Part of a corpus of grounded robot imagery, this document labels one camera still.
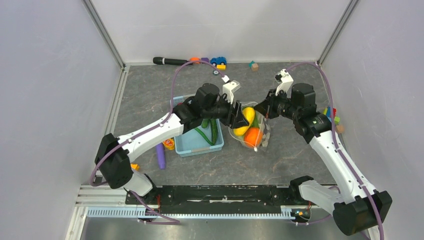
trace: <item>white wall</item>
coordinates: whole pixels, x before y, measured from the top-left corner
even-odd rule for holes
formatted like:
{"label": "white wall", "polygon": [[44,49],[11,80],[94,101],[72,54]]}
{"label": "white wall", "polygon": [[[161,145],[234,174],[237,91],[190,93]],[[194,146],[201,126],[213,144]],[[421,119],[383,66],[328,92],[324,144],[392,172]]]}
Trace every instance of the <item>white wall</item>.
{"label": "white wall", "polygon": [[0,3],[0,239],[64,239],[119,67],[80,0]]}
{"label": "white wall", "polygon": [[348,151],[393,205],[387,239],[422,239],[424,2],[361,1],[324,62]]}
{"label": "white wall", "polygon": [[123,60],[317,60],[349,0],[93,0]]}

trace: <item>orange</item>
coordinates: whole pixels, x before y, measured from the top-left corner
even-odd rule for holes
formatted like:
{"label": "orange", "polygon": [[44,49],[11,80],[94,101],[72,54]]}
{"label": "orange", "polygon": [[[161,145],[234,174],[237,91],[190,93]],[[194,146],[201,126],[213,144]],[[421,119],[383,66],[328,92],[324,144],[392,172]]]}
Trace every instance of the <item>orange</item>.
{"label": "orange", "polygon": [[244,134],[244,142],[249,148],[254,148],[259,146],[262,142],[263,133],[258,127],[249,128]]}

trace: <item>blue toy car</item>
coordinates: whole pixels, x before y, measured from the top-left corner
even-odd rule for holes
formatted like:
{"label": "blue toy car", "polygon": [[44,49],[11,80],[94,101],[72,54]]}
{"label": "blue toy car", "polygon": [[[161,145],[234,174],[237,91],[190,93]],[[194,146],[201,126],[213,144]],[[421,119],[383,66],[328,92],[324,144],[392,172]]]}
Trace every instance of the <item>blue toy car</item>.
{"label": "blue toy car", "polygon": [[216,66],[216,65],[227,65],[227,59],[223,56],[214,57],[210,60],[210,64]]}

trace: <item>green cucumber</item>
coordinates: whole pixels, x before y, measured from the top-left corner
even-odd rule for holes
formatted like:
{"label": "green cucumber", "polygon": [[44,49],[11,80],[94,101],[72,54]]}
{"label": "green cucumber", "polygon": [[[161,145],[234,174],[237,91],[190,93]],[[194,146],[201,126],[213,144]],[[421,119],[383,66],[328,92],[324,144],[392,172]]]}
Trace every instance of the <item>green cucumber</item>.
{"label": "green cucumber", "polygon": [[202,129],[207,128],[208,125],[209,125],[209,121],[210,121],[210,119],[203,119],[203,121],[201,121],[201,128]]}
{"label": "green cucumber", "polygon": [[198,132],[209,145],[215,145],[208,139],[208,137],[202,132],[202,130],[198,129],[197,127],[194,130],[196,130],[196,132]]}
{"label": "green cucumber", "polygon": [[210,121],[210,131],[212,132],[212,143],[215,145],[218,140],[218,125],[215,119]]}
{"label": "green cucumber", "polygon": [[258,114],[255,112],[255,115],[254,115],[254,118],[253,118],[253,122],[252,122],[252,127],[253,128],[259,128],[259,123],[258,123],[258,119],[256,118],[256,115],[258,115]]}

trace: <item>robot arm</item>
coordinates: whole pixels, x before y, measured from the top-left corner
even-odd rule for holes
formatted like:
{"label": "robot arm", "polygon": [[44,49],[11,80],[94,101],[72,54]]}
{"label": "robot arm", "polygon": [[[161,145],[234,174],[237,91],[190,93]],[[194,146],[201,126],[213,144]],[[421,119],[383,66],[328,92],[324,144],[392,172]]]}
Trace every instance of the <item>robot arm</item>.
{"label": "robot arm", "polygon": [[[288,98],[287,91],[293,82],[292,77],[283,69],[275,78],[280,86],[271,89],[265,100],[254,109],[269,119],[282,116],[292,120],[297,133],[318,153],[340,188],[340,193],[337,193],[320,185],[312,177],[303,176],[290,182],[292,197],[320,206],[333,215],[334,221],[344,234],[352,235],[377,225],[370,201],[362,189],[365,186],[374,193],[372,198],[383,222],[392,204],[392,198],[387,191],[378,192],[365,178],[342,146],[337,134],[336,149],[330,120],[317,112],[313,86],[306,83],[294,84],[291,88],[291,98]],[[339,151],[346,156],[353,170],[361,177],[362,185],[358,183]]]}
{"label": "robot arm", "polygon": [[195,96],[188,97],[182,104],[175,106],[166,122],[163,123],[169,113],[132,133],[119,137],[114,137],[112,133],[105,135],[98,148],[94,161],[96,164],[113,148],[128,141],[106,158],[99,167],[107,184],[112,189],[124,187],[143,197],[153,189],[153,183],[146,175],[132,170],[131,163],[144,152],[166,139],[200,126],[203,119],[219,119],[229,128],[248,126],[249,122],[242,114],[240,102],[234,102],[233,98],[234,91],[239,87],[238,82],[228,81],[223,85],[224,94],[220,95],[217,86],[205,83],[197,90]]}

